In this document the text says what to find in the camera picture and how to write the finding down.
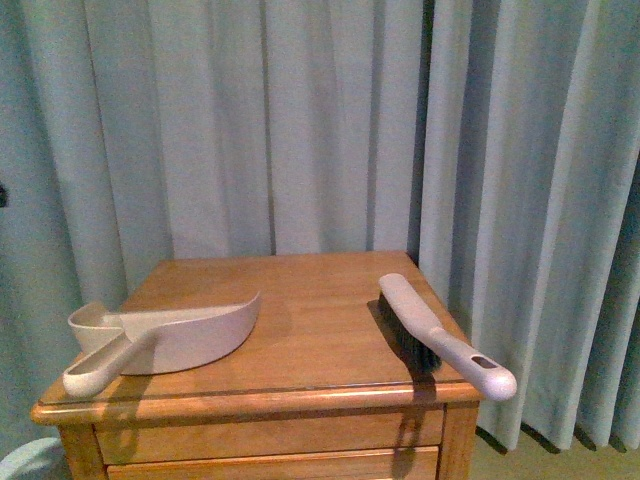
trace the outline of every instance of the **dustpan handle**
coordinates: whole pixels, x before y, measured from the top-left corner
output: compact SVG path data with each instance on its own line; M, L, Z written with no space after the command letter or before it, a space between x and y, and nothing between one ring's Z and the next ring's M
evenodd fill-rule
M62 383L73 397L92 397L109 385L133 357L154 341L152 331L136 341L120 333L95 352L82 358L64 371Z

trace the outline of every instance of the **light blue curtain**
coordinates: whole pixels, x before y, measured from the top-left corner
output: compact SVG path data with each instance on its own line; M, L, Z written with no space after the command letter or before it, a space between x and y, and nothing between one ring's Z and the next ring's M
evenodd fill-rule
M639 21L627 1L436 3L420 265L518 377L479 419L507 448L522 421L561 449L576 424L640 442Z
M419 256L514 371L480 417L508 448L638 447L639 7L438 1L429 62L417 0L0 5L0 454L44 435L82 302L174 256L366 249Z

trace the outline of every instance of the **hand brush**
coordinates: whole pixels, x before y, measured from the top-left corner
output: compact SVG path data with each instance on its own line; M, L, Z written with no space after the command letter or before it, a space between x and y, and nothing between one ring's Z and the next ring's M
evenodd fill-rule
M513 374L447 332L406 278L390 273L379 283L380 312L420 372L438 369L442 358L486 398L502 401L515 395Z

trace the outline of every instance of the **nightstand top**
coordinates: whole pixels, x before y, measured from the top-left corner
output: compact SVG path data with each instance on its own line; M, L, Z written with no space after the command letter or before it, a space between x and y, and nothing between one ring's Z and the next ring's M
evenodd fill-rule
M73 424L479 400L450 366L412 378L394 353L377 310L378 279L391 272L407 277L445 328L464 338L403 252L165 261L121 310L242 303L260 291L246 342L199 368L121 376L90 399L67 396L59 378L32 417Z

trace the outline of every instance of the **white object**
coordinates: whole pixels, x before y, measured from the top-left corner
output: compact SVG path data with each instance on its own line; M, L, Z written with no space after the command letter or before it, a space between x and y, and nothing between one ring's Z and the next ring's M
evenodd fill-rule
M0 461L0 480L72 480L59 438L33 440Z
M455 368L490 400L513 397L517 382L506 368L448 333L411 284L398 273L380 278L382 293L407 331Z
M64 388L88 397L121 373L168 373L213 362L245 341L259 309L259 294L242 305L137 313L109 313L90 303L69 317L87 356L65 370Z

